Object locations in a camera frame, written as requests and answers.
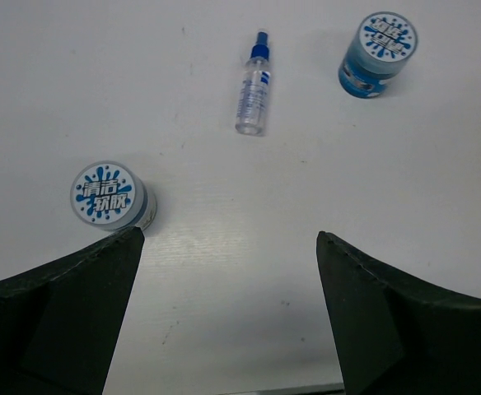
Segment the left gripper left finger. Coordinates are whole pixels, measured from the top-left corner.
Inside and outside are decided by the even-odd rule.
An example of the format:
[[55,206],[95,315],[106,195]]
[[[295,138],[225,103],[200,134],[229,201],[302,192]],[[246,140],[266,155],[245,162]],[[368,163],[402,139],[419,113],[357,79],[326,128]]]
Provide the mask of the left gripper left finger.
[[0,281],[0,394],[101,394],[145,238],[138,227]]

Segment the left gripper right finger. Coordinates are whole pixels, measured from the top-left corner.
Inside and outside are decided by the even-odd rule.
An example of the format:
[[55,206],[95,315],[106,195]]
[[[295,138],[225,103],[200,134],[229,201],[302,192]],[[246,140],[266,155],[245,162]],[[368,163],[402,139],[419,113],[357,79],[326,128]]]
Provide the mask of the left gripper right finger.
[[348,394],[481,394],[481,299],[320,232],[320,279]]

